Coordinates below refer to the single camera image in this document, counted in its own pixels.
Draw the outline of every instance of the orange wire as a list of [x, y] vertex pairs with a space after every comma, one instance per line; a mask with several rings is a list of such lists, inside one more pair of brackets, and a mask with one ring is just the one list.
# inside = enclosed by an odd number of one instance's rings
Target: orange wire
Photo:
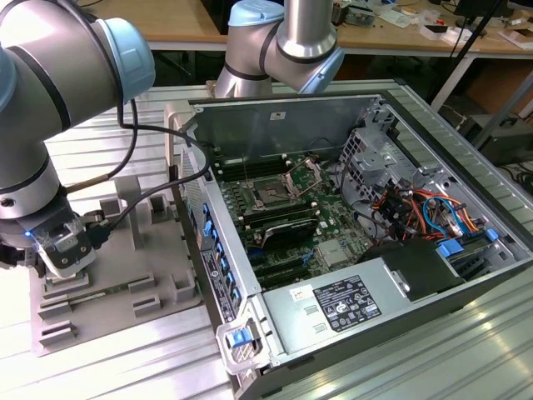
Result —
[[385, 202], [385, 198], [386, 198], [386, 192], [383, 194], [383, 196], [381, 196], [381, 198], [374, 203], [374, 205], [372, 206], [372, 208], [374, 209], [378, 209], [380, 205], [383, 204], [383, 202]]
[[[426, 190], [415, 190], [415, 193], [418, 193], [418, 194], [421, 194], [422, 196], [426, 196], [427, 198], [431, 198], [431, 197], [434, 197], [434, 196], [438, 196], [440, 198], [444, 198], [446, 200], [449, 200], [455, 204], [461, 204], [460, 201], [458, 200], [455, 200], [454, 198], [451, 198], [449, 196], [446, 196], [444, 193], [432, 193], [432, 192], [428, 192]], [[463, 208], [463, 211], [464, 211], [464, 214], [465, 214], [465, 218], [461, 218], [461, 220], [466, 224], [466, 226], [468, 228], [470, 228], [472, 231], [474, 232], [477, 232], [479, 231], [479, 229], [476, 227], [476, 225], [474, 225], [472, 223], [472, 221], [470, 220], [470, 217], [468, 215], [468, 212], [466, 211], [466, 209]]]
[[[415, 210], [413, 209], [413, 211], [411, 211], [411, 214], [409, 214], [409, 218], [407, 218], [407, 224], [406, 224], [407, 227], [411, 223], [411, 218], [414, 213], [415, 213]], [[406, 240], [406, 236], [407, 236], [407, 232], [403, 232], [403, 238], [401, 240]]]
[[418, 217], [418, 220], [420, 221], [420, 224], [422, 226], [422, 233], [426, 233], [426, 221], [424, 221], [424, 218], [422, 217], [422, 214], [420, 210], [418, 209], [418, 206], [415, 203], [415, 200], [411, 197], [411, 204], [413, 205], [413, 210], [416, 213], [416, 216]]

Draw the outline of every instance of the blue latch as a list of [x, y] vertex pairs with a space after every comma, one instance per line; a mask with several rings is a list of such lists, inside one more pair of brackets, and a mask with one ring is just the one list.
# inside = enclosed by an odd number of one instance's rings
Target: blue latch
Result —
[[233, 289], [233, 298], [237, 303], [241, 301], [241, 294], [239, 293], [239, 289]]
[[232, 348], [239, 348], [240, 346], [253, 342], [253, 336], [250, 329], [245, 327], [229, 335], [228, 340]]
[[500, 237], [500, 235], [498, 235], [498, 232], [492, 228], [486, 230], [486, 236], [491, 240], [491, 242], [495, 242]]
[[230, 272], [227, 274], [226, 285], [231, 289], [234, 284], [235, 284], [235, 278], [233, 277], [233, 274]]
[[459, 222], [457, 225], [459, 225], [459, 229], [461, 232], [463, 232], [464, 235], [468, 235], [470, 233], [470, 229], [466, 226], [464, 222]]
[[220, 260], [220, 264], [222, 265], [222, 273], [227, 273], [227, 270], [229, 269], [229, 265], [227, 264], [227, 260], [223, 257]]
[[203, 236], [207, 238], [209, 234], [211, 233], [211, 230], [213, 228], [213, 222], [207, 221], [206, 226], [203, 228]]
[[449, 257], [462, 252], [464, 248], [459, 244], [459, 242], [457, 242], [456, 239], [450, 239], [441, 242], [441, 245], [438, 247], [438, 250], [444, 257]]

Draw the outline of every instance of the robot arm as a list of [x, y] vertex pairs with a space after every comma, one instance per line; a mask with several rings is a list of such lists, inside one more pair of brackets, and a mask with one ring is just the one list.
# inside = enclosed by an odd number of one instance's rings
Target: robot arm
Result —
[[[95, 252], [43, 141], [115, 107], [119, 93], [91, 37], [57, 4], [0, 1], [0, 10], [0, 243], [9, 254], [37, 245], [64, 278]], [[122, 100], [148, 90], [154, 62], [138, 30], [118, 18], [92, 29], [119, 73]]]
[[272, 93], [271, 77], [299, 93], [322, 92], [344, 59], [331, 24], [333, 2], [242, 0], [232, 7], [217, 98]]

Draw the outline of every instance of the workbench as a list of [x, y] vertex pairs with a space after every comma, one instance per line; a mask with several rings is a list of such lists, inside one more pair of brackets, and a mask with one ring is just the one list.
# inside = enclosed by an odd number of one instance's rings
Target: workbench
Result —
[[[449, 26], [459, 17], [441, 6], [420, 0], [414, 9], [436, 9]], [[120, 17], [133, 23], [148, 40], [152, 50], [225, 51], [227, 37], [221, 35], [200, 0], [104, 0], [88, 9], [100, 18]], [[338, 44], [347, 54], [380, 56], [444, 57], [452, 46], [431, 41], [418, 33], [418, 27], [404, 29], [379, 18], [375, 27], [343, 24], [338, 28]], [[457, 83], [477, 58], [533, 59], [533, 52], [524, 51], [498, 35], [501, 28], [489, 27], [488, 34], [478, 39], [469, 53], [443, 86], [431, 106], [439, 109]]]
[[[517, 206], [518, 195], [499, 184], [506, 172], [488, 173], [469, 157], [466, 141], [450, 137], [447, 122], [424, 111], [412, 90], [380, 80], [334, 82], [327, 91], [357, 89], [388, 91], [533, 232], [531, 208]], [[274, 92], [291, 89], [276, 84]], [[139, 118], [163, 124], [169, 102], [205, 96], [200, 86], [154, 88], [137, 99]], [[125, 118], [131, 120], [128, 108]], [[130, 134], [117, 127], [116, 110], [110, 110], [57, 135], [47, 147], [62, 183], [69, 184], [120, 162]], [[144, 191], [167, 181], [164, 135], [142, 131], [137, 143], [123, 174], [138, 175]], [[432, 157], [423, 149], [413, 154], [420, 160]], [[110, 182], [80, 191], [70, 200], [84, 213], [97, 207], [99, 199], [112, 196], [116, 193]], [[207, 305], [36, 357], [30, 352], [27, 275], [22, 267], [0, 269], [0, 398], [232, 398]], [[531, 398], [532, 289], [533, 268], [462, 310], [285, 387], [272, 399]]]

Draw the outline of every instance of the desk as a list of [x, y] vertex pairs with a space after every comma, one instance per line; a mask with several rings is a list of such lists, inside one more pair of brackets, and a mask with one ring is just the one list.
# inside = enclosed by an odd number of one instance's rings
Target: desk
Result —
[[[438, 9], [448, 25], [458, 18], [440, 6], [421, 0], [417, 9]], [[152, 50], [225, 51], [227, 37], [218, 33], [200, 0], [104, 0], [90, 8], [100, 18], [120, 17], [133, 23], [148, 40]], [[347, 54], [389, 56], [449, 57], [452, 46], [431, 41], [409, 26], [404, 29], [376, 19], [376, 27], [343, 25], [338, 29], [338, 44]], [[441, 107], [472, 62], [477, 58], [533, 59], [526, 52], [498, 35], [500, 29], [487, 28], [452, 73], [431, 106]]]

